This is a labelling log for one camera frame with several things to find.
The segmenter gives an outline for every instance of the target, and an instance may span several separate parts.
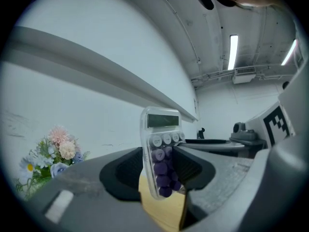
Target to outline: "white button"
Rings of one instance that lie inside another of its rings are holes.
[[[149,144],[152,147],[160,147],[162,144],[162,139],[159,136],[152,136],[149,140]]]
[[[178,141],[179,141],[179,136],[178,136],[178,134],[177,134],[177,133],[175,133],[175,132],[174,132],[174,133],[172,133],[172,135],[171,135],[171,136],[172,136],[172,140],[173,140],[173,142],[175,142],[175,143],[176,143],[176,142],[178,142]]]
[[[183,132],[179,133],[179,138],[180,138],[181,141],[185,139],[185,136],[184,136]]]
[[[172,142],[172,139],[170,138],[170,135],[168,134],[162,135],[161,138],[165,145],[169,145]]]

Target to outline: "fluorescent light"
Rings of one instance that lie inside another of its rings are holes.
[[[237,54],[237,46],[238,46],[238,35],[231,35],[230,37],[231,46],[230,46],[230,59],[228,62],[228,70],[234,69],[236,54]]]
[[[292,46],[291,46],[291,48],[290,48],[290,51],[289,51],[288,54],[286,55],[286,57],[285,57],[285,59],[284,59],[284,61],[282,62],[281,65],[285,65],[285,64],[286,64],[286,62],[289,60],[290,56],[292,55],[292,53],[293,53],[295,47],[296,47],[296,40],[293,41],[293,44],[292,44]]]

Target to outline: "pink flower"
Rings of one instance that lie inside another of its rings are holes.
[[[59,148],[62,142],[69,140],[67,130],[63,126],[54,126],[49,132],[49,140]]]

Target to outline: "blue flower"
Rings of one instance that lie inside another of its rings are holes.
[[[58,174],[65,171],[68,167],[69,167],[68,165],[66,165],[62,162],[58,162],[56,164],[53,164],[50,167],[50,174],[52,175],[52,178],[55,178]]]
[[[75,156],[73,157],[73,162],[82,162],[84,161],[82,154],[79,151],[76,151]]]

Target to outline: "ceiling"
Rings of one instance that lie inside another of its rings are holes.
[[[239,36],[235,68],[256,66],[265,76],[292,75],[293,61],[281,66],[295,38],[292,18],[278,8],[212,11],[198,0],[131,0],[156,24],[174,48],[195,87],[227,70],[230,35]]]

